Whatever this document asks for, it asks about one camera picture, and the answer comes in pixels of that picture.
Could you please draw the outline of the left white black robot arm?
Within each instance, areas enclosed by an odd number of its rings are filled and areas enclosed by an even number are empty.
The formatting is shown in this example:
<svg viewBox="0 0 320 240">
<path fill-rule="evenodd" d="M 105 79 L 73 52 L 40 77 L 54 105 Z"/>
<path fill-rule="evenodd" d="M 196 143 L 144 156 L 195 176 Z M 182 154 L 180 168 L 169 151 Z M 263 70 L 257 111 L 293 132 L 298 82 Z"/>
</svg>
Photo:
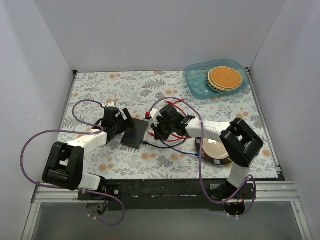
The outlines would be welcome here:
<svg viewBox="0 0 320 240">
<path fill-rule="evenodd" d="M 84 158 L 134 127 L 135 122 L 127 108 L 120 111 L 114 106 L 105 107 L 103 118 L 97 121 L 90 134 L 52 145 L 42 180 L 71 191 L 86 189 L 95 200 L 103 199 L 107 191 L 100 183 L 102 178 L 84 172 Z"/>
</svg>

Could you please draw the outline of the black network switch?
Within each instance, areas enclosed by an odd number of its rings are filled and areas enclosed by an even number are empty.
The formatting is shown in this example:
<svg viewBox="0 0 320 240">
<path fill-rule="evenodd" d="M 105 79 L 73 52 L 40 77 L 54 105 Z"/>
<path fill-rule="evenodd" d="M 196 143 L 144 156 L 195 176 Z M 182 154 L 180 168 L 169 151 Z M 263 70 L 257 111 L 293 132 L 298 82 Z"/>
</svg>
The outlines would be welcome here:
<svg viewBox="0 0 320 240">
<path fill-rule="evenodd" d="M 124 133 L 120 143 L 123 146 L 139 150 L 149 123 L 145 120 L 136 118 L 133 118 L 133 122 L 135 126 Z"/>
</svg>

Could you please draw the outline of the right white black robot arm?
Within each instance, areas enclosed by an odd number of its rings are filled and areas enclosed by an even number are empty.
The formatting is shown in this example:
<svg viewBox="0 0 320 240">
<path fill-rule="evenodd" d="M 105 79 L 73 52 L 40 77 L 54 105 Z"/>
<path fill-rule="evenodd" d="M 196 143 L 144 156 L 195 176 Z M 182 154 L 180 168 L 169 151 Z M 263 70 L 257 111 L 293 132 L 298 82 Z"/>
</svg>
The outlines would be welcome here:
<svg viewBox="0 0 320 240">
<path fill-rule="evenodd" d="M 200 139 L 199 161 L 202 161 L 204 140 L 221 143 L 233 164 L 226 180 L 227 199 L 237 199 L 245 192 L 249 172 L 254 159 L 264 146 L 262 139 L 241 118 L 231 122 L 204 121 L 200 116 L 183 116 L 174 106 L 149 113 L 151 128 L 156 140 L 167 140 L 172 133 L 182 137 Z"/>
</svg>

